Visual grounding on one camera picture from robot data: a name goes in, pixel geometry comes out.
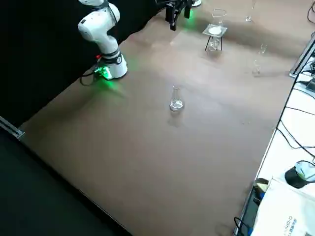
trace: glassware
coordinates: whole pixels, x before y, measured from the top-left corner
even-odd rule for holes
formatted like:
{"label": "glassware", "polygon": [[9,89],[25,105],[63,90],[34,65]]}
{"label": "glassware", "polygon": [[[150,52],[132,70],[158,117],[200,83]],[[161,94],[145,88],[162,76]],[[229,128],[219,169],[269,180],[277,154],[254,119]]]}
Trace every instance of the glassware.
{"label": "glassware", "polygon": [[210,41],[209,41],[209,44],[208,44],[207,50],[209,50],[209,51],[216,51],[216,50],[218,50],[218,47],[219,47],[220,43],[221,42],[220,42],[219,38],[211,37]]}
{"label": "glassware", "polygon": [[252,71],[252,73],[254,75],[260,74],[261,72],[261,57],[265,54],[266,50],[267,50],[267,45],[261,44],[260,49],[253,61],[254,70]]}
{"label": "glassware", "polygon": [[180,88],[178,86],[173,86],[173,93],[169,108],[174,112],[179,112],[184,108],[184,101],[180,95]]}
{"label": "glassware", "polygon": [[220,8],[215,8],[212,11],[212,17],[214,19],[214,25],[223,26],[224,16],[226,16],[226,11]]}
{"label": "glassware", "polygon": [[252,21],[252,12],[253,12],[253,10],[254,10],[254,8],[255,8],[255,5],[256,5],[256,0],[252,0],[252,7],[251,7],[251,9],[249,10],[248,15],[247,15],[247,17],[246,17],[246,21],[247,21],[247,22],[251,22],[251,21]]}

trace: glass beaker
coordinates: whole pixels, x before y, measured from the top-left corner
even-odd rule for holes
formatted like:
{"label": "glass beaker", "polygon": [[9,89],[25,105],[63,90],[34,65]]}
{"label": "glass beaker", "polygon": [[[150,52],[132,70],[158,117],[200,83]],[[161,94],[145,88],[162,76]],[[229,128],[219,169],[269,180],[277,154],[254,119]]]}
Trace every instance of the glass beaker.
{"label": "glass beaker", "polygon": [[220,8],[215,8],[212,11],[213,25],[223,26],[224,17],[226,16],[226,11]]}

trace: wine glass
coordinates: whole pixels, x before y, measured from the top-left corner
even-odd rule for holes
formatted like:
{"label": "wine glass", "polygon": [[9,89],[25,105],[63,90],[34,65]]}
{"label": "wine glass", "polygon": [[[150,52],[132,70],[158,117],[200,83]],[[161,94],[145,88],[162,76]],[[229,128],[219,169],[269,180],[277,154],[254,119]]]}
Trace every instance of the wine glass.
{"label": "wine glass", "polygon": [[252,12],[253,12],[253,10],[254,10],[254,8],[255,8],[255,5],[256,5],[256,0],[252,0],[252,7],[251,7],[251,9],[249,10],[248,15],[247,15],[247,17],[246,17],[246,21],[247,21],[247,22],[251,22],[251,21],[252,21]]}

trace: metal frame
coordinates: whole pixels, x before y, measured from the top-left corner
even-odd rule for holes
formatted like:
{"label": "metal frame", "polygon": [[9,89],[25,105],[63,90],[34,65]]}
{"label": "metal frame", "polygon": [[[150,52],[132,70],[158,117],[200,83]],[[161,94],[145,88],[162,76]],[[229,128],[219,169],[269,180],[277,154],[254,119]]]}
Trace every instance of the metal frame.
{"label": "metal frame", "polygon": [[14,125],[12,125],[10,122],[8,122],[6,119],[0,116],[0,127],[2,127],[4,130],[12,134],[15,138],[20,139],[24,132],[16,128]]}

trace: erlenmeyer flask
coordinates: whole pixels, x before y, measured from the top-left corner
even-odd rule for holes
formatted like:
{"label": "erlenmeyer flask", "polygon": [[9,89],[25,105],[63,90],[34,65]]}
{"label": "erlenmeyer flask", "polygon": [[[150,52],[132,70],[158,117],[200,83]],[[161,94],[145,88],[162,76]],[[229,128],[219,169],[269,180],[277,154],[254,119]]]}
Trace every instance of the erlenmeyer flask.
{"label": "erlenmeyer flask", "polygon": [[180,95],[180,88],[175,85],[173,86],[173,93],[169,108],[174,112],[179,112],[184,108],[184,101]]}

